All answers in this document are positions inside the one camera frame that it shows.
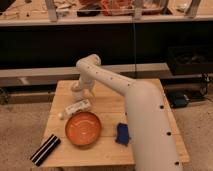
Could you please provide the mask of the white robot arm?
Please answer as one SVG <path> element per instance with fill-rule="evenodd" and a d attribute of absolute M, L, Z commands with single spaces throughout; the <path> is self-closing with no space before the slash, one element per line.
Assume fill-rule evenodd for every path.
<path fill-rule="evenodd" d="M 183 171 L 163 95 L 156 85 L 103 69 L 96 54 L 79 59 L 76 68 L 80 78 L 73 92 L 91 90 L 97 80 L 124 97 L 136 171 Z"/>

